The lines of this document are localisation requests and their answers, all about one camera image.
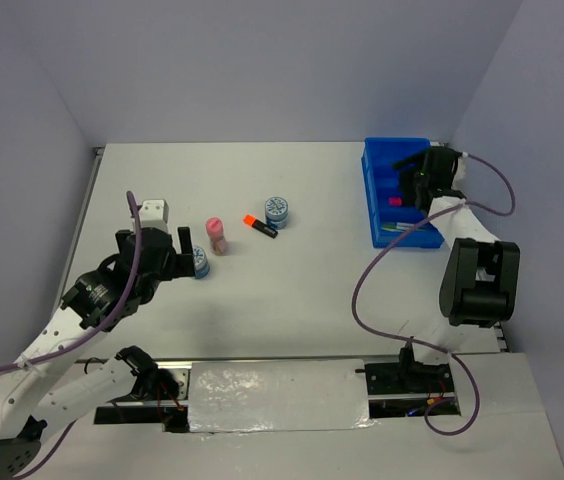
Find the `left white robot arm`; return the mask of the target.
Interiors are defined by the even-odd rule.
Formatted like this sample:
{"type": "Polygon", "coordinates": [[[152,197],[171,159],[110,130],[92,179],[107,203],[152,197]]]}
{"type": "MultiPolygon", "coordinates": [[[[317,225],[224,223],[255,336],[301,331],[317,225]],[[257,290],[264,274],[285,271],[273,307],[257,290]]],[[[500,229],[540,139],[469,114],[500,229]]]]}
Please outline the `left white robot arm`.
{"type": "Polygon", "coordinates": [[[0,367],[0,479],[30,475],[44,441],[104,402],[180,395],[174,376],[137,346],[121,349],[65,386],[58,384],[90,345],[151,301],[161,283],[195,273],[187,227],[177,230],[178,247],[156,227],[120,230],[115,238],[117,253],[80,275],[33,343],[0,367]]]}

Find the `pink lid crayon bottle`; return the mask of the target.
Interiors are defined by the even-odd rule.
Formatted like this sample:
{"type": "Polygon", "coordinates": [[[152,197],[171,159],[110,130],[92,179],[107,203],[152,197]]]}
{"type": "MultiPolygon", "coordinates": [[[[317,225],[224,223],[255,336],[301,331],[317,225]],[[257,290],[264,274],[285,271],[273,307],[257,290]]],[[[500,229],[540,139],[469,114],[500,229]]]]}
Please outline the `pink lid crayon bottle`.
{"type": "Polygon", "coordinates": [[[222,220],[218,217],[209,218],[206,221],[205,228],[212,251],[216,255],[225,254],[228,248],[228,243],[225,238],[222,220]]]}

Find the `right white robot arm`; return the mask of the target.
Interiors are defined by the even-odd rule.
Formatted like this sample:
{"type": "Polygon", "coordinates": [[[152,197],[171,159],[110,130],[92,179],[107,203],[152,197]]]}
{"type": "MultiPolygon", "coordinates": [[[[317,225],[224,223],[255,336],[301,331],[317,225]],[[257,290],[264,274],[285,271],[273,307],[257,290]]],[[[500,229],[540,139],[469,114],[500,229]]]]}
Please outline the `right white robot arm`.
{"type": "Polygon", "coordinates": [[[506,211],[468,199],[460,179],[465,161],[474,158],[447,146],[429,146],[393,165],[403,202],[419,210],[449,247],[438,294],[440,316],[413,340],[414,357],[396,369],[398,383],[408,391],[419,391],[430,381],[429,364],[443,362],[481,330],[509,320],[514,312],[520,248],[492,234],[475,211],[510,216],[515,194],[506,183],[506,211]]]}

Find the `orange cap black highlighter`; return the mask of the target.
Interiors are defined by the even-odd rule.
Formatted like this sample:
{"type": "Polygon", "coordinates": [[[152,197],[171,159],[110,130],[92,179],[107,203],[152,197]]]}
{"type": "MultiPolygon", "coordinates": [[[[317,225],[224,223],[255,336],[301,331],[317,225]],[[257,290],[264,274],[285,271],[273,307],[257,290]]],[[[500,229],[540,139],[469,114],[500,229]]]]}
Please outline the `orange cap black highlighter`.
{"type": "Polygon", "coordinates": [[[268,224],[260,221],[252,215],[245,215],[243,222],[252,229],[259,231],[260,233],[268,236],[269,238],[276,238],[278,236],[278,231],[268,224]]]}

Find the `pink cap black highlighter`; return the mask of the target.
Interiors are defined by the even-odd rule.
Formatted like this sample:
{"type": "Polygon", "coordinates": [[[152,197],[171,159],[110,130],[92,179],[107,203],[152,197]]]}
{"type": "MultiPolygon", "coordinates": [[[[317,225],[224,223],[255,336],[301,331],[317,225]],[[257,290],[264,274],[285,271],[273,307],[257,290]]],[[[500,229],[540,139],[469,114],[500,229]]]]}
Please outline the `pink cap black highlighter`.
{"type": "Polygon", "coordinates": [[[388,199],[388,204],[392,207],[401,207],[403,200],[400,197],[391,197],[388,199]]]}

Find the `blue paint jar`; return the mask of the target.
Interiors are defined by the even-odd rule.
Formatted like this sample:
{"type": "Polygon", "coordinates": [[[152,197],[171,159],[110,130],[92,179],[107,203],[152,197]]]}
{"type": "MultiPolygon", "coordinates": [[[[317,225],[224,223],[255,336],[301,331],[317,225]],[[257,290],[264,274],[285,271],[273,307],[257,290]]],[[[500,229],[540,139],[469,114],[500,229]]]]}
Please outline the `blue paint jar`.
{"type": "Polygon", "coordinates": [[[195,278],[202,279],[206,277],[210,272],[210,264],[208,262],[208,257],[205,250],[198,246],[193,246],[193,260],[195,267],[195,278]]]}
{"type": "Polygon", "coordinates": [[[280,230],[286,227],[289,216],[288,202],[279,196],[270,197],[265,202],[265,218],[269,227],[280,230]]]}

